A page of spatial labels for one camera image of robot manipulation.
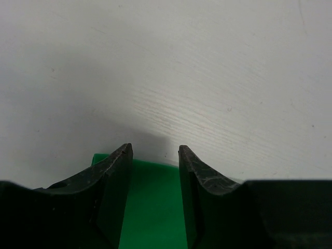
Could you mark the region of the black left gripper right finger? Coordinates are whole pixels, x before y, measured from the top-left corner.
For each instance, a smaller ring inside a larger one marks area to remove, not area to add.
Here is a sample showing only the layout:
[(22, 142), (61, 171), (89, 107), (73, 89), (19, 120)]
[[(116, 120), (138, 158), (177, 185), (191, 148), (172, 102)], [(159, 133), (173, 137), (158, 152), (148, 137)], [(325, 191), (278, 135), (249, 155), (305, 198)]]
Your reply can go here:
[(330, 180), (239, 184), (179, 147), (189, 248), (331, 248)]

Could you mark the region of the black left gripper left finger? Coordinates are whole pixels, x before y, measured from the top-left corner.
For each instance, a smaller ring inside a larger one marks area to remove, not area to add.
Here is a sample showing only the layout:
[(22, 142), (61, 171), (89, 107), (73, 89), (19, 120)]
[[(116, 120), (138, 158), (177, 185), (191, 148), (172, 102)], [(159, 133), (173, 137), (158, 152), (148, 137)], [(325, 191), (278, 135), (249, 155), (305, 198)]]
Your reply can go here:
[(118, 248), (133, 169), (131, 144), (51, 185), (1, 182), (1, 248)]

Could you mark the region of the green t shirt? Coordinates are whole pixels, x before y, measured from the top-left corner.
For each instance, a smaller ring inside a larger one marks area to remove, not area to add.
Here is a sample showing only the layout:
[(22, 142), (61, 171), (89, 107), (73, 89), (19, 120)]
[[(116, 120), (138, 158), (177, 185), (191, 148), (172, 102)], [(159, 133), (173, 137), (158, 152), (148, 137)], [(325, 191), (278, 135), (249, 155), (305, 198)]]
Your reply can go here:
[(119, 248), (187, 248), (178, 168), (133, 160)]

